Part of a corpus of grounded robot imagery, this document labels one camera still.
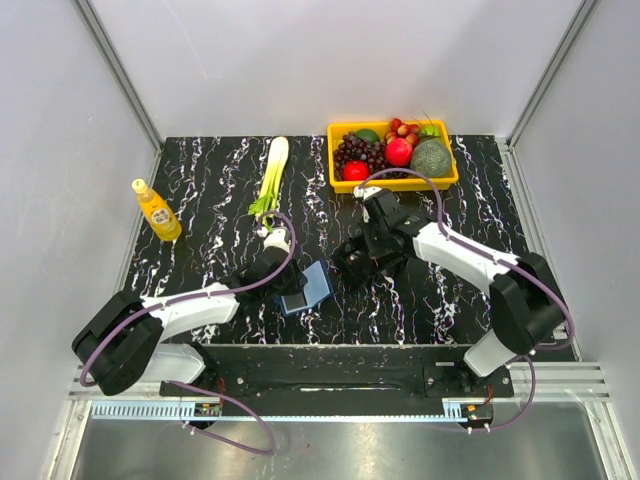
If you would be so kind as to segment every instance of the bunch of grapes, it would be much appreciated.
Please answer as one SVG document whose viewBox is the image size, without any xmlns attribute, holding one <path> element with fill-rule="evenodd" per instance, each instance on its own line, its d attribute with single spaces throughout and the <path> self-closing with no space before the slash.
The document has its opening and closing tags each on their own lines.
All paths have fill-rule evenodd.
<svg viewBox="0 0 640 480">
<path fill-rule="evenodd" d="M 342 137 L 342 143 L 333 151 L 333 162 L 335 166 L 335 176 L 338 181 L 342 180 L 342 172 L 348 162 L 361 160 L 369 167 L 369 174 L 379 172 L 391 167 L 384 157 L 386 145 L 384 142 L 371 144 L 367 140 L 356 137 L 355 132 L 349 132 Z M 388 173 L 380 178 L 404 178 L 405 173 Z"/>
</svg>

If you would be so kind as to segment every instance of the bottle cap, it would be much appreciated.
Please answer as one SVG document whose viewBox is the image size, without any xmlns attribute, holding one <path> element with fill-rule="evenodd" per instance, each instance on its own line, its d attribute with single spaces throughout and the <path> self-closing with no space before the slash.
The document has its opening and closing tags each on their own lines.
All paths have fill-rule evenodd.
<svg viewBox="0 0 640 480">
<path fill-rule="evenodd" d="M 145 182 L 141 178 L 134 180 L 131 184 L 131 187 L 136 193 L 144 193 L 149 189 L 149 187 L 147 186 L 147 182 Z"/>
</svg>

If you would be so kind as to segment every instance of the cantaloupe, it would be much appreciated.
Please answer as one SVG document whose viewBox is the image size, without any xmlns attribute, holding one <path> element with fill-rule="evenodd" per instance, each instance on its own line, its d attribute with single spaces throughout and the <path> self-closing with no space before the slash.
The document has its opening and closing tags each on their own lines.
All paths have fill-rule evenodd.
<svg viewBox="0 0 640 480">
<path fill-rule="evenodd" d="M 420 143 L 411 155 L 411 170 L 429 178 L 444 177 L 451 170 L 451 153 L 439 140 Z"/>
</svg>

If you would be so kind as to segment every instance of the avocado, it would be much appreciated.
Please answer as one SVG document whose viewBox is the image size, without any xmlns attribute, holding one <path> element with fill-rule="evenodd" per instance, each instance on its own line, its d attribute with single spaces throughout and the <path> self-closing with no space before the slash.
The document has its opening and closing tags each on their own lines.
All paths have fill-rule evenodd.
<svg viewBox="0 0 640 480">
<path fill-rule="evenodd" d="M 444 177 L 452 165 L 451 153 L 439 140 L 419 143 L 411 155 L 411 170 L 428 178 Z"/>
<path fill-rule="evenodd" d="M 362 130 L 358 130 L 356 132 L 356 137 L 362 140 L 366 140 L 371 145 L 380 141 L 380 137 L 378 136 L 378 134 L 370 128 L 363 128 Z"/>
</svg>

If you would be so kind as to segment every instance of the white wall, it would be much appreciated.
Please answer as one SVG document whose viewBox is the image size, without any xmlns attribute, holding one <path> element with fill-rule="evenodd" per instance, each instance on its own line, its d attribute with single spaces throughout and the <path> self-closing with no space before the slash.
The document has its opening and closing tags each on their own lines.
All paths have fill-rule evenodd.
<svg viewBox="0 0 640 480">
<path fill-rule="evenodd" d="M 640 3 L 601 2 L 516 146 L 578 341 L 640 467 Z"/>
<path fill-rule="evenodd" d="M 0 4 L 0 477 L 38 478 L 153 152 L 69 0 Z"/>
<path fill-rule="evenodd" d="M 93 0 L 164 136 L 429 115 L 506 135 L 580 0 Z"/>
</svg>

